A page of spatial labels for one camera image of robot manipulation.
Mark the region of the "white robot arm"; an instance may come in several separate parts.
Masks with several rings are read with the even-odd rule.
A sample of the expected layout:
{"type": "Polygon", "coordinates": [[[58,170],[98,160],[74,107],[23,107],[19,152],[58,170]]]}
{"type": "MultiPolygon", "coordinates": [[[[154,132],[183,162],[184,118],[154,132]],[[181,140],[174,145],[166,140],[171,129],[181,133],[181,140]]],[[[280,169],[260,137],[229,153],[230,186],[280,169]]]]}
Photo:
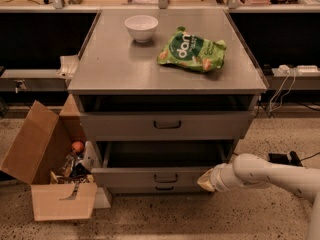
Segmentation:
{"type": "Polygon", "coordinates": [[[198,178],[197,184],[210,192],[275,185],[309,200],[313,206],[306,240],[320,240],[319,169],[271,163],[256,155],[243,153],[232,163],[222,163],[206,171],[198,178]]]}

